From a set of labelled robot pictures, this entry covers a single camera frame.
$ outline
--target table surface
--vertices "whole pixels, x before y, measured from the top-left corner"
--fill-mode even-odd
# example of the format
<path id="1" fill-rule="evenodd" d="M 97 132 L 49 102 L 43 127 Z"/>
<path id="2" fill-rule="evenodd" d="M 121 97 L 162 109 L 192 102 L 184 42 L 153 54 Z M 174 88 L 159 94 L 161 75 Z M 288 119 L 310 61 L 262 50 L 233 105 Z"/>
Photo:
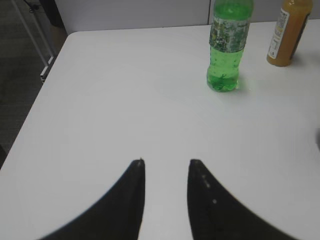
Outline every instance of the table surface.
<path id="1" fill-rule="evenodd" d="M 61 227 L 142 157 L 140 240 L 192 239 L 193 158 L 264 220 L 318 240 L 320 19 L 288 67 L 266 61 L 274 27 L 251 24 L 229 93 L 206 83 L 209 26 L 71 34 L 0 171 L 0 239 Z"/>

